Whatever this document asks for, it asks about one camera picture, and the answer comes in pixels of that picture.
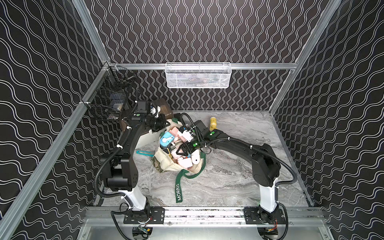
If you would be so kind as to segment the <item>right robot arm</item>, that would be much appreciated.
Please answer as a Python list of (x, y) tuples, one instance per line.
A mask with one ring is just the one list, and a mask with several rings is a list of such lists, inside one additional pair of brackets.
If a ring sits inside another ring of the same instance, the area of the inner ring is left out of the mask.
[(187, 125), (182, 121), (183, 133), (191, 133), (193, 138), (183, 143), (177, 153), (192, 154), (194, 150), (213, 148), (229, 152), (252, 165), (252, 175), (260, 188), (259, 209), (265, 213), (276, 211), (278, 188), (280, 185), (290, 185), (297, 181), (297, 175), (290, 165), (277, 158), (274, 150), (268, 144), (253, 145), (243, 140), (233, 138), (221, 130), (209, 130), (202, 121)]

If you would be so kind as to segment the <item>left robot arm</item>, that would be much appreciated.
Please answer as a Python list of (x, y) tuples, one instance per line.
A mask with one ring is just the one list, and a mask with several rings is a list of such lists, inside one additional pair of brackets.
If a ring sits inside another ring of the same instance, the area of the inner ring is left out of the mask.
[(101, 159), (93, 187), (102, 198), (123, 198), (134, 212), (144, 212), (147, 198), (137, 188), (139, 172), (134, 152), (140, 137), (147, 131), (153, 133), (170, 125), (161, 108), (154, 102), (135, 101), (132, 108), (121, 112), (119, 117), (122, 134), (112, 152)]

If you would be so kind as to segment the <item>cream tote bag green handles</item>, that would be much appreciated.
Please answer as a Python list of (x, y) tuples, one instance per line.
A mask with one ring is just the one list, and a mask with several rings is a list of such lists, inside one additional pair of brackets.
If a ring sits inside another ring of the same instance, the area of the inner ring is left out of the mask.
[[(177, 163), (177, 159), (179, 158), (191, 158), (182, 157), (176, 154), (176, 148), (182, 144), (186, 139), (179, 139), (181, 132), (179, 131), (180, 127), (183, 127), (182, 123), (176, 119), (172, 118), (168, 120), (170, 122), (170, 126), (166, 128), (166, 130), (160, 134), (158, 148), (155, 151), (155, 155), (152, 157), (151, 161), (154, 167), (160, 172), (177, 172), (178, 175), (175, 180), (175, 199), (176, 203), (183, 202), (183, 192), (181, 186), (182, 178), (194, 179), (198, 177), (206, 167), (206, 154), (200, 150), (201, 161), (198, 165), (193, 165), (191, 168), (184, 169)], [(170, 132), (175, 139), (171, 143), (171, 145), (162, 149), (160, 147), (160, 138), (164, 135), (165, 132)]]

